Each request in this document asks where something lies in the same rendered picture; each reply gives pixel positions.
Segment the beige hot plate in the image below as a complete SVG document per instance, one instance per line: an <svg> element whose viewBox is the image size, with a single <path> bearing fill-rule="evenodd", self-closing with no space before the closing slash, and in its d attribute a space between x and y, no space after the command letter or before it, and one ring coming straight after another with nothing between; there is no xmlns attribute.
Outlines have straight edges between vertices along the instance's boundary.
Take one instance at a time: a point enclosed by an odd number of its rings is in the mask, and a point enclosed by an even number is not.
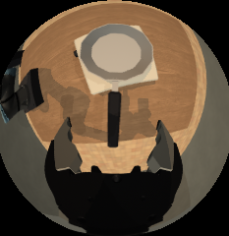
<svg viewBox="0 0 229 236"><path fill-rule="evenodd" d="M142 31L140 26L131 26L131 27ZM81 42L83 41L83 39L85 37L86 37L86 34L75 39L75 41L74 41L76 49L77 49L76 51L74 51L74 55L76 57L80 56ZM86 70L86 67L84 67L84 64L82 63L81 60L80 60L80 63L81 63L84 75L86 77L86 82L87 82L87 85L89 87L91 94L97 94L97 93L112 89L112 81L104 81L104 80L100 79L99 77L89 73ZM127 86L127 85L149 82L149 81L157 81L157 80L158 80L158 74L157 74L156 65L155 65L154 58L153 58L153 62L150 64L150 66L144 72L143 75L138 76L133 79L130 79L129 81L126 81L126 82L119 81L118 88L123 87L123 86Z"/></svg>

